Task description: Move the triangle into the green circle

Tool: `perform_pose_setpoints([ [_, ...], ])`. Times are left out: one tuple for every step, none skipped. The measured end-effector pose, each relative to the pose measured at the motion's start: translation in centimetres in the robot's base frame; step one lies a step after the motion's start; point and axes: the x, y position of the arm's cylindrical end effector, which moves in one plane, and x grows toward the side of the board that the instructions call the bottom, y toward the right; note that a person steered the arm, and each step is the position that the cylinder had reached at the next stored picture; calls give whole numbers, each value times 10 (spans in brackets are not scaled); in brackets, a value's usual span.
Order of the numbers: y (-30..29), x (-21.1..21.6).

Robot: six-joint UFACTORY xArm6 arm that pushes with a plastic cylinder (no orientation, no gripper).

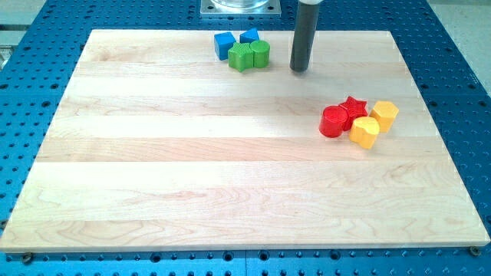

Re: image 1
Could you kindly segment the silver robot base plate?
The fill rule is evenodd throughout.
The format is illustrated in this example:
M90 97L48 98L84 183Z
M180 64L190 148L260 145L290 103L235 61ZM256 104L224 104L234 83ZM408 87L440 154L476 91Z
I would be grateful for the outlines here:
M279 0L200 0L203 17L280 16Z

